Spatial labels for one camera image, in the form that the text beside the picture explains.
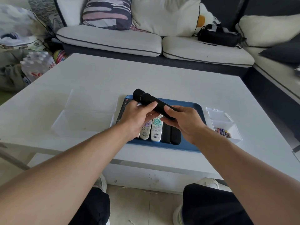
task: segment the hand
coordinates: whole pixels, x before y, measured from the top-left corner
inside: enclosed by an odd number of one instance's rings
[[[148,106],[137,106],[138,102],[132,100],[125,107],[124,113],[118,124],[127,126],[129,140],[137,137],[145,122],[148,122],[159,116],[159,113],[153,111],[157,102],[152,102]]]
[[[178,109],[180,112],[172,110],[168,106],[164,106],[165,112],[174,117],[175,120],[171,121],[170,119],[163,117],[161,120],[167,125],[174,126],[178,128],[183,137],[190,142],[191,144],[196,144],[197,135],[199,134],[199,130],[201,128],[206,127],[200,118],[197,111],[191,107],[184,106],[173,106]]]

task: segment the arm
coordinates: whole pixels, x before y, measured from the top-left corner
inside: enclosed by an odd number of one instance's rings
[[[167,106],[168,125],[181,130],[224,178],[254,224],[299,224],[300,182],[276,170],[208,128],[193,108]]]
[[[130,102],[115,126],[2,185],[0,224],[67,225],[111,159],[159,115],[156,105]]]

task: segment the white coffee table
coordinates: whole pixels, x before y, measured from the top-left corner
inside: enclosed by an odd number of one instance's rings
[[[0,106],[2,147],[56,155],[81,142],[59,137],[50,129],[74,88],[117,93],[115,120],[123,98],[136,88],[159,98],[198,103],[209,127],[205,108],[223,110],[243,138],[239,147],[300,181],[300,163],[239,77],[83,54],[73,54]],[[180,191],[182,185],[203,176],[221,178],[201,153],[132,144],[122,148],[109,168],[109,182],[116,179],[116,184],[137,187],[138,182],[149,186],[155,179],[150,189],[169,191]],[[170,176],[177,180],[167,179]]]

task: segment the duck plush toy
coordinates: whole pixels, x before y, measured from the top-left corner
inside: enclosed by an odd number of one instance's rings
[[[216,17],[214,17],[214,15],[211,12],[207,10],[207,8],[203,3],[199,4],[199,8],[200,8],[200,12],[199,12],[195,33],[194,33],[196,35],[198,34],[198,32],[203,26],[206,26],[208,24],[218,25],[221,23],[220,21],[218,21]]]

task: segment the colorful ball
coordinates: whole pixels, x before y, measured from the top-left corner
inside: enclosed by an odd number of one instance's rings
[[[53,59],[56,64],[60,63],[61,61],[65,60],[67,55],[64,50],[57,50],[53,54]]]

